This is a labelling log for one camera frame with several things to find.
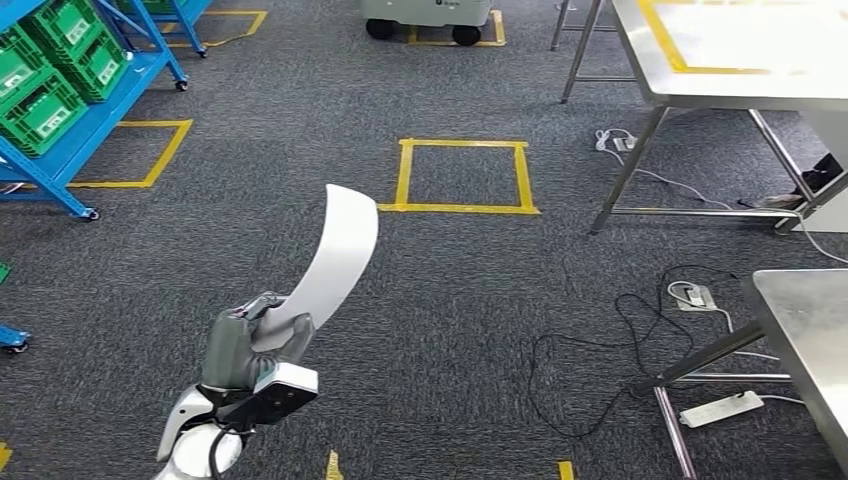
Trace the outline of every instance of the white robot cart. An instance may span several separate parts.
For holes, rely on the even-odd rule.
[[[480,41],[480,27],[489,19],[492,0],[360,0],[368,34],[388,40],[394,22],[404,25],[453,25],[453,41],[471,46]]]

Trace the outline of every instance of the blue shelving rack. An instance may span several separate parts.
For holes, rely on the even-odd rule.
[[[0,31],[14,25],[45,1],[0,0]],[[27,158],[8,140],[0,137],[0,158],[6,161],[0,164],[0,183],[24,182],[36,187],[33,191],[0,195],[0,201],[55,201],[75,217],[97,220],[100,218],[97,209],[87,207],[77,200],[67,189],[68,182],[163,68],[167,66],[171,71],[177,90],[188,89],[188,77],[165,44],[165,39],[141,0],[128,1],[135,10],[133,19],[107,0],[94,0],[105,14],[147,37],[153,44],[152,50],[134,51],[130,67],[109,98],[103,103],[89,105],[86,113],[41,157]]]
[[[156,23],[178,24],[181,31],[163,33],[162,35],[166,37],[188,38],[188,41],[191,43],[194,51],[197,52],[201,58],[206,58],[206,47],[197,36],[197,32],[194,30],[194,24],[197,23],[197,19],[203,15],[203,12],[206,11],[210,3],[212,3],[212,0],[187,0],[184,5],[180,5],[176,0],[171,0],[171,8],[174,10],[174,13],[152,13],[150,16]]]

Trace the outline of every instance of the green storage bin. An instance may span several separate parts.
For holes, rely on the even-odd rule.
[[[186,1],[187,0],[177,0],[177,5],[183,6]],[[153,14],[174,13],[174,9],[171,7],[171,2],[168,0],[141,0],[141,3],[144,4],[148,12]],[[118,0],[118,8],[125,13],[135,13],[135,10],[130,7],[130,2],[127,0]]]
[[[46,152],[76,123],[88,106],[57,71],[0,115],[0,134],[24,154]]]
[[[70,64],[56,68],[89,102],[104,102],[129,66],[123,48],[108,30],[101,32],[82,54]]]
[[[105,29],[91,0],[51,0],[21,20],[53,63],[73,63]]]
[[[18,26],[0,33],[0,111],[50,76],[50,64]]]

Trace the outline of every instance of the black cable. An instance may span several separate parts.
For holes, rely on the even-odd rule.
[[[215,439],[212,440],[212,446],[209,447],[209,470],[212,472],[212,480],[224,480],[221,477],[221,472],[218,471],[218,459],[215,457],[215,454],[218,453],[218,445],[226,435],[245,436],[252,434],[253,431],[245,429],[243,431],[231,432],[230,429],[235,426],[234,424],[221,425],[217,420],[213,419],[213,421],[220,431],[218,432],[218,435],[215,436]]]
[[[618,400],[622,397],[622,395],[624,393],[629,393],[631,396],[633,396],[632,392],[630,392],[628,387],[626,387],[626,386],[621,387],[618,390],[618,392],[616,392],[616,394],[607,402],[606,406],[604,407],[603,411],[601,412],[601,415],[589,427],[589,429],[587,431],[585,431],[583,433],[563,432],[562,430],[560,430],[560,428],[557,425],[555,425],[553,422],[551,422],[542,413],[542,411],[539,408],[539,405],[536,402],[536,399],[533,395],[533,388],[532,388],[533,387],[533,380],[536,376],[536,369],[538,368],[538,353],[537,353],[538,347],[539,347],[539,344],[542,343],[545,340],[557,339],[557,340],[563,340],[563,341],[579,343],[579,344],[583,344],[583,345],[590,345],[590,346],[594,346],[594,347],[601,347],[601,348],[632,347],[634,357],[636,358],[636,365],[639,368],[640,373],[642,373],[646,377],[656,377],[656,374],[650,373],[648,371],[648,369],[645,367],[645,365],[642,361],[642,354],[641,354],[641,351],[639,350],[639,347],[642,343],[644,343],[645,341],[647,341],[651,337],[651,334],[657,328],[659,323],[661,321],[665,321],[666,323],[668,323],[669,325],[674,327],[675,330],[680,331],[681,333],[683,333],[684,336],[686,336],[688,345],[686,347],[686,353],[684,353],[682,357],[686,357],[687,355],[689,355],[692,352],[692,350],[695,348],[694,337],[685,328],[680,326],[677,322],[675,322],[674,320],[668,318],[665,314],[663,314],[663,293],[664,293],[663,286],[666,284],[668,276],[672,272],[677,271],[677,270],[685,270],[685,269],[707,270],[707,271],[710,271],[710,272],[713,272],[713,273],[718,273],[718,274],[729,276],[731,279],[734,279],[734,280],[739,280],[739,277],[736,274],[734,274],[732,272],[725,271],[725,270],[720,270],[720,269],[717,269],[717,268],[706,267],[706,266],[703,266],[703,265],[695,265],[695,264],[677,265],[677,266],[666,269],[660,275],[659,283],[656,286],[656,294],[657,294],[657,306],[656,307],[652,306],[644,298],[642,298],[639,295],[636,295],[634,293],[625,293],[625,294],[622,294],[622,295],[619,295],[618,297],[616,297],[615,301],[613,302],[613,305],[615,307],[616,313],[618,313],[619,317],[621,317],[621,320],[627,326],[627,329],[630,333],[630,338],[631,338],[630,342],[627,342],[627,343],[596,342],[596,341],[592,341],[592,340],[585,340],[585,339],[582,339],[582,338],[570,337],[570,336],[567,336],[567,335],[560,335],[560,334],[553,334],[553,333],[545,334],[545,335],[541,335],[541,336],[537,337],[536,340],[533,342],[533,349],[532,349],[531,358],[530,358],[530,375],[529,375],[528,380],[527,380],[527,397],[530,400],[530,404],[533,406],[533,409],[536,412],[536,416],[538,416],[543,422],[545,422],[545,424],[547,424],[549,427],[551,427],[551,429],[553,429],[560,436],[562,436],[564,438],[569,438],[569,439],[581,439],[581,438],[587,437],[589,435],[592,435],[593,433],[597,432],[601,428],[601,426],[606,421],[607,416],[610,414],[613,407],[615,406],[615,404],[618,402]],[[631,321],[631,319],[627,316],[627,314],[625,314],[622,311],[620,302],[624,298],[634,298],[634,299],[638,300],[639,303],[642,304],[642,306],[644,306],[645,308],[647,308],[648,310],[650,310],[654,314],[653,322],[651,323],[650,327],[648,327],[648,331],[644,335],[642,335],[641,338],[639,337],[638,333],[636,332],[636,327],[633,325],[633,322]],[[697,388],[697,387],[700,387],[700,385],[695,385],[694,387],[667,387],[667,388],[676,389],[676,390],[689,390],[689,389]]]

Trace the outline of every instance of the power strip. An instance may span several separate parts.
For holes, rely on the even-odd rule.
[[[748,390],[745,393],[684,410],[680,412],[680,423],[689,428],[697,428],[760,408],[763,405],[763,399],[753,391]]]

